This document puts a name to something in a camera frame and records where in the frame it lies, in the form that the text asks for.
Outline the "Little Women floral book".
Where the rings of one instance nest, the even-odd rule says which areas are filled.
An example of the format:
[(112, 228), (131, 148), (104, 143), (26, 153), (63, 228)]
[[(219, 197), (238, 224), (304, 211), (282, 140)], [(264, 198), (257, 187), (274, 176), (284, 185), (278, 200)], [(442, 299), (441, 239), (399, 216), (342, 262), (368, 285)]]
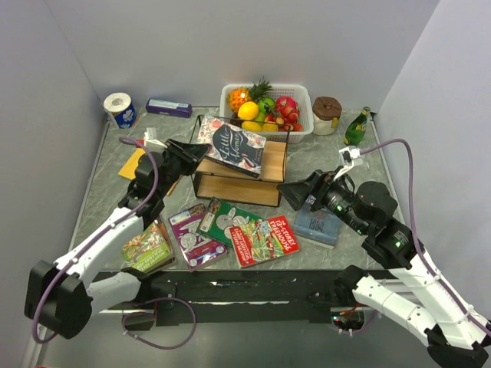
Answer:
[(196, 143), (209, 144), (206, 158), (255, 179), (262, 172), (266, 138), (226, 122), (221, 117), (199, 115)]

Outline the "green back-cover Treehouse book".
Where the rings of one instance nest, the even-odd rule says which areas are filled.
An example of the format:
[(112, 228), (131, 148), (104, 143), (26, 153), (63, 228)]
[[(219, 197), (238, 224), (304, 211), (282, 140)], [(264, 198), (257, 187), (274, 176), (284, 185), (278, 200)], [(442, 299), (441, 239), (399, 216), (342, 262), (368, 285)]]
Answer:
[(259, 219), (261, 217), (258, 215), (213, 197), (206, 207), (197, 232), (225, 245), (227, 248), (232, 248), (230, 229)]

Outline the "red 13-Storey Treehouse book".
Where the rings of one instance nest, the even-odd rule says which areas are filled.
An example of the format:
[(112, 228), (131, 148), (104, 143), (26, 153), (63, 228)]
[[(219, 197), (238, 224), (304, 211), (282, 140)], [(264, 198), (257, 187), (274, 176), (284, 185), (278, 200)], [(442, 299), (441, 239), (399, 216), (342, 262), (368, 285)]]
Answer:
[(234, 226), (230, 234), (240, 268), (274, 261), (300, 251), (300, 245), (285, 216)]

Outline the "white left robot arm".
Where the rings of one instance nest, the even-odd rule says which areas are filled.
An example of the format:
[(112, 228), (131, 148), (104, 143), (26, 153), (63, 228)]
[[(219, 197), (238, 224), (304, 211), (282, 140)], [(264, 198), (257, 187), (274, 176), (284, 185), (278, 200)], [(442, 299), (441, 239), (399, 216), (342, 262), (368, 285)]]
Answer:
[(163, 152), (146, 151), (108, 219), (66, 255), (52, 263), (39, 261), (31, 269), (24, 313), (32, 321), (36, 343), (49, 342), (40, 338), (38, 326), (71, 339), (100, 311), (124, 302), (135, 308), (150, 303), (150, 280), (142, 271), (128, 268), (102, 281), (95, 278), (113, 255), (154, 223), (171, 187), (194, 174), (210, 148), (167, 140)]

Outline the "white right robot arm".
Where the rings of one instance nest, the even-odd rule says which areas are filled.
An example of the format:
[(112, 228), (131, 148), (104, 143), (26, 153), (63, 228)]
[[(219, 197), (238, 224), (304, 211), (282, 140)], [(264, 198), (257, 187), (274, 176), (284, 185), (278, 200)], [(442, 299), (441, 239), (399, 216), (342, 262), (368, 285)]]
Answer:
[(334, 299), (371, 307), (413, 334), (441, 367), (482, 367), (489, 354), (490, 321), (473, 310), (445, 281), (413, 232), (395, 219), (397, 201), (381, 182), (355, 186), (349, 175), (314, 171), (307, 179), (277, 186), (298, 211), (328, 209), (364, 237), (362, 248), (416, 297), (413, 302), (350, 265), (335, 279)]

